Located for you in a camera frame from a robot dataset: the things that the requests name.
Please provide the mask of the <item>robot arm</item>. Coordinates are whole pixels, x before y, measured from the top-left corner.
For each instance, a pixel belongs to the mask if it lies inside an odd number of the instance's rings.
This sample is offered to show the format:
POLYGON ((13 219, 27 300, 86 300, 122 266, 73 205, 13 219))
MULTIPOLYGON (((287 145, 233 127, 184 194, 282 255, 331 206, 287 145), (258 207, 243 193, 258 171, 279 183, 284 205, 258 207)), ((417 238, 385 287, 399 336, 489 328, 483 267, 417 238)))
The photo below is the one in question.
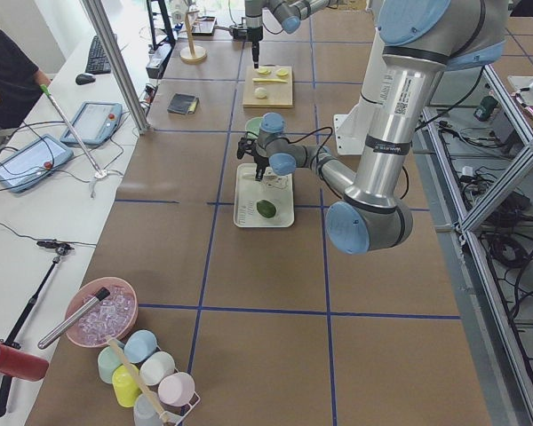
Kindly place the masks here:
POLYGON ((271 12, 284 32, 292 34, 298 30, 302 20, 337 3, 337 1, 330 0, 246 0, 244 2, 244 18, 247 27, 247 40, 251 43, 254 68, 259 68, 259 42, 263 39, 263 11, 265 9, 271 12))
POLYGON ((401 244, 413 221, 394 189, 419 116, 443 73, 501 56, 507 18, 504 1, 385 1, 376 20, 385 68, 357 169, 322 147, 291 143, 277 113, 262 119, 251 147, 255 163, 279 176, 310 169, 340 194, 325 218, 340 251, 362 254, 401 244))

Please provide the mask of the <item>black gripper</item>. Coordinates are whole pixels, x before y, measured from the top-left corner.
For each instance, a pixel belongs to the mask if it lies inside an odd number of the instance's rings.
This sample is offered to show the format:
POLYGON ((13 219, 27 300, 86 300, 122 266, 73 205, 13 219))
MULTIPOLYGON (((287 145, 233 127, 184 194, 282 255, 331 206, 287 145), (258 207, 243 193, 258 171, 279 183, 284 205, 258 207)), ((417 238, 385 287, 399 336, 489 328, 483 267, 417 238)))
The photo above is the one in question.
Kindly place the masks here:
POLYGON ((269 160, 260 154, 254 155, 254 162, 256 163, 255 180, 261 182, 267 167, 269 166, 269 160))
POLYGON ((252 63, 254 67, 259 67, 259 54, 260 54, 260 41, 259 40, 251 41, 251 55, 252 55, 252 63))

